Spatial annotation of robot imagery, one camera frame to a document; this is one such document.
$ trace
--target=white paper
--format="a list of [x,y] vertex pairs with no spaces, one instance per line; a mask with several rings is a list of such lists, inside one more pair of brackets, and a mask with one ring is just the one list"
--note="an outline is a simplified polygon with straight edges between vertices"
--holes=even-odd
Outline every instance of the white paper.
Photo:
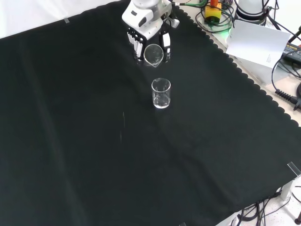
[[290,34],[236,20],[227,39],[227,54],[273,68]]

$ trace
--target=cable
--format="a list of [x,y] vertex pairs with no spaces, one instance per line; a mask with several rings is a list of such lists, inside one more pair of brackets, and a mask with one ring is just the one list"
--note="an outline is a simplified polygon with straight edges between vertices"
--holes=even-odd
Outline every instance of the cable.
[[280,67],[279,65],[278,65],[278,67],[281,68],[284,72],[289,73],[289,71],[287,71],[285,68]]
[[294,72],[296,72],[296,74],[298,75],[299,78],[301,78],[301,75],[297,72],[297,70],[296,70],[295,66],[293,65],[293,63],[292,63],[292,70]]
[[[291,32],[290,30],[288,30],[286,27],[282,26],[280,23],[278,23],[278,22],[275,21],[275,20],[273,20],[273,21],[274,21],[276,24],[278,24],[279,26],[283,27],[283,28],[284,28],[285,30],[287,30],[289,33],[291,33],[294,37],[296,37],[296,38],[298,38],[299,40],[301,40],[301,38],[299,38],[296,34],[294,34],[293,32]],[[301,85],[298,86],[298,88],[297,88],[297,96],[294,97],[294,96],[291,96],[291,95],[289,95],[289,94],[287,94],[287,93],[285,93],[285,92],[283,92],[283,91],[277,89],[277,87],[276,87],[275,84],[274,84],[273,76],[274,76],[274,70],[275,70],[277,64],[278,64],[284,57],[286,57],[286,56],[289,55],[289,54],[296,53],[296,52],[299,52],[299,51],[301,51],[301,49],[293,50],[293,51],[290,51],[290,52],[288,52],[288,53],[282,55],[281,58],[280,58],[279,60],[277,60],[277,62],[275,63],[275,65],[274,65],[274,67],[273,67],[273,69],[272,69],[272,75],[271,75],[272,85],[273,85],[274,89],[276,90],[275,93],[276,93],[277,95],[281,96],[282,98],[288,100],[288,101],[291,102],[292,104],[294,104],[294,105],[295,105],[295,107],[293,108],[294,111],[297,110],[298,108],[301,109],[301,97],[298,96],[299,90],[301,89],[301,87],[300,87]]]
[[274,20],[276,19],[276,10],[278,10],[278,9],[279,9],[278,0],[276,0],[275,1],[275,8],[274,8]]
[[[244,215],[244,211],[245,211],[245,209],[242,209],[242,210],[241,210],[241,215],[242,215],[242,216]],[[237,224],[236,226],[240,226],[241,221],[242,221],[242,219],[239,219],[238,224]]]
[[266,202],[266,204],[263,205],[262,207],[262,210],[259,212],[259,216],[258,216],[258,219],[257,219],[257,223],[256,223],[256,226],[261,226],[261,220],[263,218],[263,212],[264,212],[264,209],[266,208],[267,204],[269,203],[269,201],[271,200],[271,198],[268,199],[268,201]]
[[263,214],[263,219],[264,219],[264,226],[266,226],[266,222],[265,222],[265,212],[264,212],[264,209],[262,210],[262,214]]
[[299,199],[297,199],[297,197],[294,195],[294,193],[292,193],[292,196],[298,201],[301,203],[301,201]]
[[275,210],[275,211],[273,211],[273,212],[271,212],[271,213],[269,213],[269,214],[267,214],[267,215],[265,215],[265,216],[268,216],[268,215],[270,215],[270,214],[272,214],[272,213],[275,213],[275,212],[277,212],[278,210],[280,210],[282,207],[284,207],[284,206],[286,206],[289,202],[290,202],[290,200],[291,200],[291,197],[289,198],[289,200],[287,201],[287,203],[286,204],[284,204],[284,205],[282,205],[281,207],[279,207],[277,210]]
[[224,4],[232,6],[233,5],[233,0],[221,0],[221,3],[222,3],[222,9],[228,9]]
[[301,203],[301,201],[299,199],[297,199],[297,197],[294,195],[294,193],[292,193],[292,196],[298,201]]
[[[252,217],[247,217],[247,215],[249,213],[251,213],[255,208],[256,208],[256,213]],[[256,217],[258,217],[259,210],[260,210],[259,202],[256,202],[254,204],[253,209],[251,209],[246,215],[243,216],[243,215],[238,214],[237,217],[238,217],[238,219],[241,219],[242,221],[252,221],[252,220],[256,219]]]
[[255,207],[255,206],[256,206],[256,204],[253,204],[251,206],[246,207],[245,210],[249,210],[249,209],[251,209],[252,207]]
[[[196,14],[196,17],[195,17],[196,22],[197,22],[197,24],[199,25],[199,27],[201,27],[204,31],[209,32],[209,33],[221,33],[221,32],[225,32],[225,31],[230,30],[230,28],[232,27],[233,21],[234,21],[234,17],[233,17],[234,8],[233,8],[231,5],[228,5],[228,4],[226,4],[226,3],[222,3],[222,6],[225,6],[225,7],[229,10],[229,13],[228,13],[226,10],[224,10],[224,9],[222,9],[222,8],[215,7],[215,6],[211,6],[211,5],[209,5],[208,3],[207,3],[205,6],[209,6],[209,7],[211,7],[211,8],[217,8],[218,10],[220,10],[220,11],[222,12],[223,15],[226,15],[226,19],[223,20],[222,22],[218,22],[218,23],[214,23],[214,22],[208,21],[208,20],[205,18],[204,14],[203,14],[203,12],[204,12],[204,7],[201,7],[201,8],[200,8],[201,11],[200,11],[199,13],[197,13],[197,14]],[[209,24],[212,25],[212,26],[223,27],[223,26],[227,26],[227,25],[228,25],[228,27],[227,27],[226,29],[221,29],[221,30],[219,30],[219,31],[210,31],[210,30],[208,30],[206,27],[204,27],[204,26],[198,21],[198,16],[199,16],[200,14],[201,14],[201,16],[203,17],[204,21],[207,22],[207,23],[209,23]]]
[[[295,35],[299,36],[300,34],[301,34],[301,26],[299,27],[299,30],[297,31],[297,33]],[[294,41],[296,39],[296,36],[291,37],[288,42],[291,43],[292,41]]]
[[262,2],[262,9],[264,9],[267,6],[269,0],[267,0],[267,2],[265,4],[264,4],[264,0],[261,0],[261,2]]
[[277,29],[277,30],[281,30],[280,27],[278,26],[278,24],[276,24],[275,20],[270,16],[270,15],[267,15],[267,18],[272,22],[272,24],[274,25],[274,27]]
[[297,88],[296,94],[297,94],[297,97],[298,97],[299,99],[301,99],[301,83],[299,84],[299,86],[298,86],[298,88]]
[[260,15],[260,14],[262,14],[262,13],[265,13],[265,12],[264,12],[264,9],[262,9],[262,11],[259,12],[259,13],[248,13],[248,12],[244,11],[244,10],[238,5],[238,3],[237,3],[236,0],[234,0],[234,2],[235,2],[235,4],[236,4],[237,8],[238,8],[241,12],[243,12],[243,13],[245,13],[245,14],[247,14],[247,15],[255,16],[255,15]]
[[280,27],[284,28],[285,30],[287,30],[289,33],[291,33],[295,38],[299,39],[301,41],[301,38],[299,36],[297,36],[296,34],[294,34],[293,32],[291,32],[290,30],[288,30],[286,27],[284,27],[283,25],[281,25],[280,23],[278,23],[276,20],[273,20],[276,24],[278,24]]
[[299,76],[299,73],[297,72],[297,74],[294,74],[291,70],[289,70],[281,61],[279,62],[286,70],[288,73],[292,74],[293,76],[295,76],[296,78],[301,79],[301,76]]

